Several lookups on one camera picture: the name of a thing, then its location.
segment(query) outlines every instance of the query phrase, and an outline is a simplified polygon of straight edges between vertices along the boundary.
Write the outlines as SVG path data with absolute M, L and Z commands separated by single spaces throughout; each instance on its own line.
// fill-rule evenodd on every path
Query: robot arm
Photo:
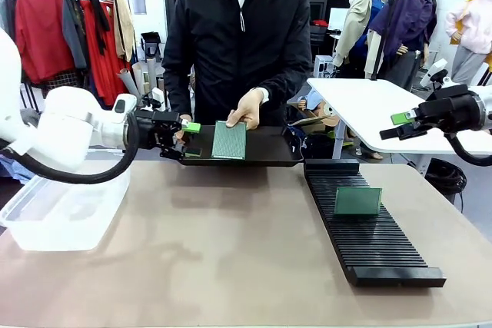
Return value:
M 492 166 L 492 156 L 475 157 L 466 152 L 457 138 L 457 133 L 466 130 L 480 131 L 492 128 L 492 86 L 469 88 L 455 84 L 444 70 L 446 62 L 439 61 L 432 67 L 422 85 L 437 85 L 437 90 L 418 108 L 393 116 L 395 123 L 404 123 L 397 128 L 382 131 L 383 140 L 398 137 L 407 140 L 427 134 L 432 128 L 444 132 L 456 154 L 468 163 L 480 167 Z
M 137 109 L 137 98 L 130 94 L 119 95 L 113 109 L 104 111 L 89 91 L 56 88 L 46 98 L 38 127 L 25 125 L 18 98 L 21 59 L 1 29 L 0 45 L 4 51 L 0 58 L 0 154 L 42 177 L 85 184 L 117 177 L 129 167 L 139 148 L 159 147 L 162 157 L 175 160 L 185 155 L 186 148 L 174 135 L 189 122 L 181 120 L 178 113 Z M 76 174 L 92 145 L 125 149 L 125 156 L 107 172 Z

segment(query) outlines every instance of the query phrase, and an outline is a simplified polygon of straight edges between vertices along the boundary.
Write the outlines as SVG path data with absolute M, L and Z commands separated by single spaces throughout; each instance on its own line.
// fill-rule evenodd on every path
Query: brown table surface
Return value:
M 442 289 L 348 284 L 295 168 L 134 162 L 100 245 L 29 253 L 0 237 L 0 324 L 416 326 L 492 321 L 492 244 L 416 171 L 362 165 Z

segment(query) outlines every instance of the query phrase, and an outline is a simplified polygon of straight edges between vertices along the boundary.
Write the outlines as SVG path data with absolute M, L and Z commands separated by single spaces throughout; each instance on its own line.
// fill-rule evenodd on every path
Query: gray garment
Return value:
M 421 67 L 422 53 L 409 51 L 398 57 L 394 66 L 384 74 L 383 79 L 393 82 L 404 90 L 411 91 L 415 76 Z
M 451 74 L 453 82 L 470 86 L 486 57 L 487 54 L 476 54 L 459 45 L 454 57 L 453 73 Z
M 10 35 L 10 31 L 8 30 L 8 18 L 7 18 L 7 6 L 5 4 L 5 0 L 0 0 L 0 27 Z
M 70 12 L 68 2 L 69 0 L 63 0 L 63 37 L 70 48 L 72 57 L 74 57 L 75 67 L 77 69 L 86 69 L 87 61 L 80 45 L 80 39 L 75 28 L 75 20 Z

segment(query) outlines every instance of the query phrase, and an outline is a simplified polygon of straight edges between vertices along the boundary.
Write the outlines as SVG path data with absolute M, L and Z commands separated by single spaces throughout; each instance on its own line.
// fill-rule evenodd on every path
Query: red sweater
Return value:
M 75 68 L 63 37 L 62 9 L 63 0 L 17 0 L 15 42 L 22 67 L 34 83 Z

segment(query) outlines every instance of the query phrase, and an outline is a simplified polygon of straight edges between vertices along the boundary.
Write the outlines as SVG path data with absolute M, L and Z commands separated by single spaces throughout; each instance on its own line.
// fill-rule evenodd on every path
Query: ribbed black rack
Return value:
M 369 187 L 357 161 L 306 160 L 304 176 L 347 280 L 358 287 L 442 287 L 384 206 L 377 216 L 335 215 L 339 187 Z

